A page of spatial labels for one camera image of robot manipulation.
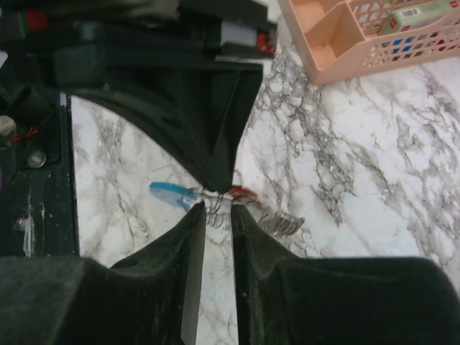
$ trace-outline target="white label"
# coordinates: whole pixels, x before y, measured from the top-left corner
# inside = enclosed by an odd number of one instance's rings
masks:
[[[404,18],[416,16],[422,13],[422,11],[418,7],[414,7],[413,9],[406,9],[405,11],[401,11],[401,16]]]

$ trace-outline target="white marble countertop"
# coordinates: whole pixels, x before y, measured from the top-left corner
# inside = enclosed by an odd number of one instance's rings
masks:
[[[283,244],[301,257],[428,257],[458,288],[460,59],[317,88],[265,2],[281,44],[236,168],[263,201],[305,217]],[[73,122],[81,253],[109,266],[182,218],[152,181],[196,182],[116,114],[74,99]],[[208,228],[205,251],[197,344],[237,344],[230,233]]]

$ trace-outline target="small carton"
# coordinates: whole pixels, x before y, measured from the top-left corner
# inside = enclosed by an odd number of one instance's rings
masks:
[[[379,35],[426,27],[453,11],[460,0],[435,0],[394,10],[383,22]]]

